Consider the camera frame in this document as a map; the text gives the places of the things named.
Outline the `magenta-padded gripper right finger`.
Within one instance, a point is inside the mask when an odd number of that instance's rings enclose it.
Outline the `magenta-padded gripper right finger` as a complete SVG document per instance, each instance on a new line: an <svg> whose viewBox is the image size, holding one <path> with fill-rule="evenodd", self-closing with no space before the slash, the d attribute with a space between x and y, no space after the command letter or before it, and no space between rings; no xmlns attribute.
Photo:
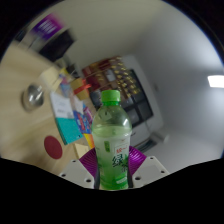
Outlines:
<svg viewBox="0 0 224 224"><path fill-rule="evenodd" d="M128 184L130 188L140 188L157 181L169 172L155 156L145 156L136 148L129 147Z"/></svg>

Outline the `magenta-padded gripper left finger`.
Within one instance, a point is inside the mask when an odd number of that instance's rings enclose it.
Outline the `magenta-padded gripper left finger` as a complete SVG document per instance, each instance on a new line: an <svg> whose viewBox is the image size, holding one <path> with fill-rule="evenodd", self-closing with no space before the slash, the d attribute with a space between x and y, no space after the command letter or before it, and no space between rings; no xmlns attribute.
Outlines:
<svg viewBox="0 0 224 224"><path fill-rule="evenodd" d="M98 178L96 152L91 149L80 159L71 160L59 176L78 186L94 189Z"/></svg>

